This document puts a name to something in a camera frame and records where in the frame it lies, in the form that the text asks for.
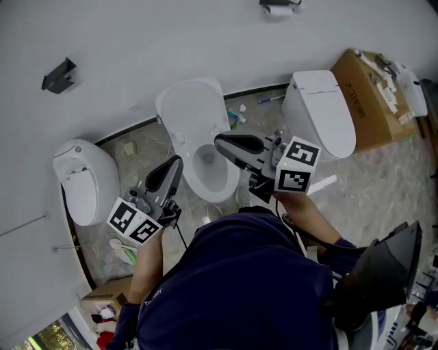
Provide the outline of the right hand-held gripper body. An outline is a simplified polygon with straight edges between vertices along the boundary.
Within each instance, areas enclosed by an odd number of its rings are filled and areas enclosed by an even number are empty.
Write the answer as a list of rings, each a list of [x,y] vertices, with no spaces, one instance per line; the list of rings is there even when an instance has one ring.
[[[258,132],[252,134],[262,137],[269,151],[260,156],[264,161],[261,169],[244,168],[250,172],[250,192],[264,202],[269,202],[276,192],[307,193],[321,148],[297,136],[287,139],[280,131],[271,136]]]

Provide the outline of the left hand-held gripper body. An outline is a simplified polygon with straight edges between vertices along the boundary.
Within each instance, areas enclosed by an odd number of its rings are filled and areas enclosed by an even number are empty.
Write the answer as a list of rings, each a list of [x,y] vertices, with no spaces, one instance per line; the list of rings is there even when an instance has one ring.
[[[122,198],[117,198],[107,224],[124,239],[145,244],[161,230],[174,228],[181,209],[174,201],[177,188],[156,192],[131,187]]]

